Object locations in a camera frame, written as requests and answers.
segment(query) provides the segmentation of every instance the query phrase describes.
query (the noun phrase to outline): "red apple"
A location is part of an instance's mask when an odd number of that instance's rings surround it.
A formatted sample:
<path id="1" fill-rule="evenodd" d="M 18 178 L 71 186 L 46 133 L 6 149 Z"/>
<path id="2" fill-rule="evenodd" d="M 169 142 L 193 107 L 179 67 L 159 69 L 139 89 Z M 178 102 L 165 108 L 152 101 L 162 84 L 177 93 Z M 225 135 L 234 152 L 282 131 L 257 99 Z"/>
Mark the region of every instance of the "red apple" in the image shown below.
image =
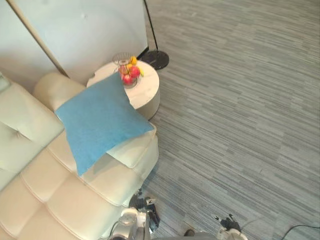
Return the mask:
<path id="1" fill-rule="evenodd" d="M 132 78 L 137 78 L 137 77 L 139 77 L 139 75 L 140 75 L 140 69 L 139 69 L 137 66 L 132 66 L 132 67 L 130 67 L 130 69 L 129 69 L 129 75 L 130 75 Z"/>
<path id="2" fill-rule="evenodd" d="M 132 77 L 129 74 L 124 75 L 122 81 L 124 84 L 132 84 Z"/>

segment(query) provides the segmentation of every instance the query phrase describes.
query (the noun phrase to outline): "floor lamp base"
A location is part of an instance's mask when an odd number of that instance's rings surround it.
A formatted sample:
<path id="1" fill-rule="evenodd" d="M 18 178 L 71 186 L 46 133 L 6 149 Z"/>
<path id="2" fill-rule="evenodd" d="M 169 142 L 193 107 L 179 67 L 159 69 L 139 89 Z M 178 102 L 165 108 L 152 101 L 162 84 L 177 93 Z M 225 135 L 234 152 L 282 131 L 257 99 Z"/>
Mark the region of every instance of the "floor lamp base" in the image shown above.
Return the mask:
<path id="1" fill-rule="evenodd" d="M 151 65 L 155 70 L 159 70 L 168 65 L 169 56 L 164 51 L 152 50 L 146 52 L 140 60 Z"/>

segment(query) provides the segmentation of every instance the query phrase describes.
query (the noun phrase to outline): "round side table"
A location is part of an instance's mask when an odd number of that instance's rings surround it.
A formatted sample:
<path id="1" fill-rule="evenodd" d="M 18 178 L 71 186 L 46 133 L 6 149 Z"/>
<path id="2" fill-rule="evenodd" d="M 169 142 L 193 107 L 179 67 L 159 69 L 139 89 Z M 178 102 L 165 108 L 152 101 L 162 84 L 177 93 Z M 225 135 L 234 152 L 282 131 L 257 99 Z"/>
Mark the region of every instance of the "round side table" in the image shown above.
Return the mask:
<path id="1" fill-rule="evenodd" d="M 124 90 L 134 109 L 149 120 L 157 112 L 160 104 L 159 76 L 152 66 L 143 61 L 138 61 L 137 66 L 143 70 L 144 76 L 137 79 L 134 87 Z M 105 79 L 117 69 L 118 66 L 113 62 L 102 66 L 94 73 L 94 77 L 88 80 L 86 87 Z"/>

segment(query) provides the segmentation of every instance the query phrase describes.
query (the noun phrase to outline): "blue pillow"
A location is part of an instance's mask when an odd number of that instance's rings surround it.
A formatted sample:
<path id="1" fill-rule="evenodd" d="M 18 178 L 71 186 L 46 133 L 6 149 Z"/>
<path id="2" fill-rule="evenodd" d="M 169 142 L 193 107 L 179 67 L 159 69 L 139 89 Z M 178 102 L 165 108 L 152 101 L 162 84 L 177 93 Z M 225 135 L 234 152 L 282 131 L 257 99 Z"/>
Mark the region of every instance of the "blue pillow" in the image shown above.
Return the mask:
<path id="1" fill-rule="evenodd" d="M 106 151 L 153 129 L 130 105 L 117 72 L 74 96 L 55 113 L 65 127 L 79 176 Z"/>

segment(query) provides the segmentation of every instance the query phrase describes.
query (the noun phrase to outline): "white wall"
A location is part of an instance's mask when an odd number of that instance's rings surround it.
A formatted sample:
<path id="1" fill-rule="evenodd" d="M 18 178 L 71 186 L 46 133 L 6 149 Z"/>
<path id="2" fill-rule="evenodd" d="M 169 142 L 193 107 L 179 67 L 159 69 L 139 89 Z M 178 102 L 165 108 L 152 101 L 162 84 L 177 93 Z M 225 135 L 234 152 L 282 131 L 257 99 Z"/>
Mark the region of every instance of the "white wall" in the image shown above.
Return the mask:
<path id="1" fill-rule="evenodd" d="M 142 0 L 11 0 L 72 79 L 86 83 L 118 52 L 147 46 Z"/>
<path id="2" fill-rule="evenodd" d="M 57 72 L 4 0 L 0 0 L 0 72 L 30 92 L 43 75 Z"/>

